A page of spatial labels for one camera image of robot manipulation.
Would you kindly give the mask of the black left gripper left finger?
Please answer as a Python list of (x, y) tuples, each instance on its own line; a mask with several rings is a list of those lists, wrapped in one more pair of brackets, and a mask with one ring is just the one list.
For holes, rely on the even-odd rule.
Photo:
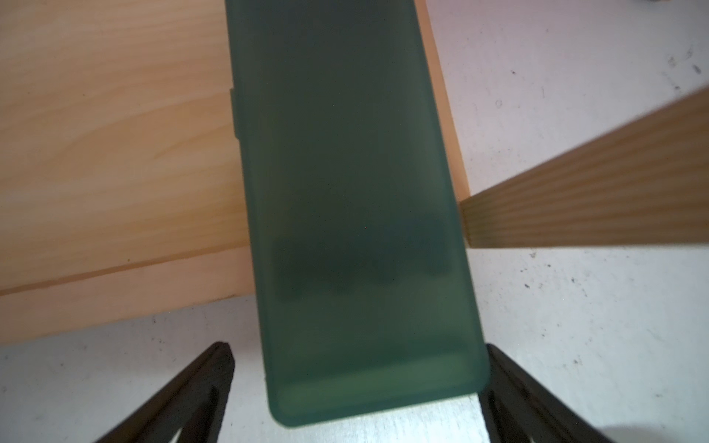
[(212, 344), (101, 442), (215, 442), (234, 376), (228, 343)]

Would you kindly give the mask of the wooden shelf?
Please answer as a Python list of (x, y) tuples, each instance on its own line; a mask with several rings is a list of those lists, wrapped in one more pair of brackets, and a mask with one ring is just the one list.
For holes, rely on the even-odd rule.
[[(457, 199), (708, 81), (705, 1), (420, 1)], [(254, 290), (221, 1), (1, 5), (1, 342)]]

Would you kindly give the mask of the dark green pencil case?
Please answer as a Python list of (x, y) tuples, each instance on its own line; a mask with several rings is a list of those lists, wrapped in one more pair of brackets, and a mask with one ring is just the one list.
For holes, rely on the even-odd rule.
[(269, 408), (305, 426), (482, 391), (417, 8), (226, 5)]

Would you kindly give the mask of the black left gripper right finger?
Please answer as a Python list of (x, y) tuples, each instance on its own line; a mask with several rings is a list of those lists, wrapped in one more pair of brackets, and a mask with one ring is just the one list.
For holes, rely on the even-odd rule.
[(487, 352), (490, 378), (479, 403), (491, 442), (610, 441), (500, 348), (489, 343)]

